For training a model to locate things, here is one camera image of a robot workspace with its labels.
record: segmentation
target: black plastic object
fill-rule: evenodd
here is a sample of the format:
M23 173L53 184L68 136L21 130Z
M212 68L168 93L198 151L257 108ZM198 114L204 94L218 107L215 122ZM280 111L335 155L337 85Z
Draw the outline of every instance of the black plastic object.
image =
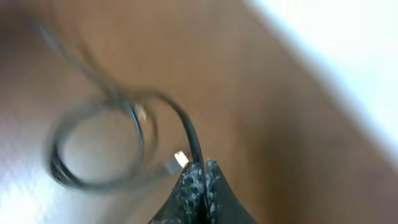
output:
M208 207L201 202L201 197L207 198ZM199 164L189 163L184 168L169 198L149 223L257 222L235 197L217 162L208 161L205 179Z

